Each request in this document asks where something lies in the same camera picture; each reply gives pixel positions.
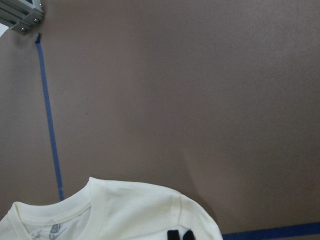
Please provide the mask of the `cream long-sleeve cat shirt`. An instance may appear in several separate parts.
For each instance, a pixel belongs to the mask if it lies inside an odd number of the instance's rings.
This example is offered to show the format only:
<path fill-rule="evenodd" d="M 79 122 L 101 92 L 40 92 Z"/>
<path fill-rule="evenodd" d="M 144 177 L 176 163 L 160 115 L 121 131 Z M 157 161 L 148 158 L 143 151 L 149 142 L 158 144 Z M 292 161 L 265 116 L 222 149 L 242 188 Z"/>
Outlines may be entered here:
<path fill-rule="evenodd" d="M 220 240 L 194 200 L 164 186 L 90 177 L 51 205 L 16 201 L 0 222 L 3 240 Z"/>

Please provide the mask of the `aluminium frame post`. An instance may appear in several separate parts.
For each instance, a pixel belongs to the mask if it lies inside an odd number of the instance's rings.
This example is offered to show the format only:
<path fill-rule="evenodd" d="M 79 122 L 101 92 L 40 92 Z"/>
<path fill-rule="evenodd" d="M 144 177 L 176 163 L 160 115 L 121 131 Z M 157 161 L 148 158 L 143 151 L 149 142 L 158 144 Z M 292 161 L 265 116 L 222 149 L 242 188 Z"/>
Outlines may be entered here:
<path fill-rule="evenodd" d="M 0 0 L 0 23 L 22 35 L 45 19 L 40 0 Z"/>

